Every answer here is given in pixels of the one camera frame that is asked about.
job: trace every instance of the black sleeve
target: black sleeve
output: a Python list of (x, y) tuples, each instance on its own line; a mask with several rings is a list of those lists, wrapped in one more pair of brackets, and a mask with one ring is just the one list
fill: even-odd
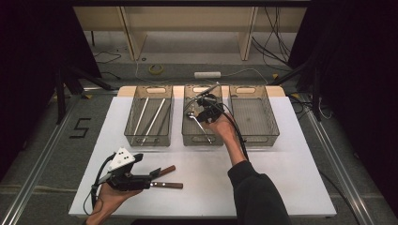
[(228, 171), (234, 188), (238, 224), (291, 224), (278, 189), (265, 174), (256, 172), (248, 161)]

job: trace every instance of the person's left hand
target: person's left hand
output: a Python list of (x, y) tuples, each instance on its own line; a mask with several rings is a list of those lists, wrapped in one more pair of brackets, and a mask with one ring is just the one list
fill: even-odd
[(101, 224), (128, 198), (141, 193), (142, 190), (120, 191), (115, 190), (107, 183), (101, 185), (99, 197), (94, 206), (92, 215), (86, 224)]

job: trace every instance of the brown handle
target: brown handle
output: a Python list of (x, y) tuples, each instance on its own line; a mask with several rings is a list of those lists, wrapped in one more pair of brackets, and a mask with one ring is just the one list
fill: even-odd
[(175, 170), (176, 170), (176, 166), (175, 165), (167, 167), (166, 169), (161, 170), (161, 172), (159, 172), (159, 176), (158, 177), (164, 176), (167, 173), (173, 172)]
[(154, 188), (178, 188), (178, 189), (182, 189), (184, 187), (182, 183), (166, 183), (166, 182), (152, 182), (150, 186)]

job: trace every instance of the power strip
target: power strip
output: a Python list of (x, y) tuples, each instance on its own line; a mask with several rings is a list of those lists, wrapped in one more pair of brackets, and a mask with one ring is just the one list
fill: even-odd
[(220, 72), (195, 72), (195, 79), (209, 79), (209, 78), (220, 78), (222, 74)]

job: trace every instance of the person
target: person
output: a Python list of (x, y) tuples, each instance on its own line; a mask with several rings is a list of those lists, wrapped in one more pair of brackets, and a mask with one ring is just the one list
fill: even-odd
[[(244, 157), (235, 128), (226, 116), (221, 115), (216, 122), (204, 126), (222, 138), (231, 159), (232, 168), (228, 176), (234, 190), (237, 224), (291, 224), (278, 189), (267, 175), (256, 172)], [(93, 209), (97, 213), (89, 216), (85, 224), (101, 224), (126, 199), (141, 191), (118, 191), (103, 184), (99, 192), (100, 201)]]

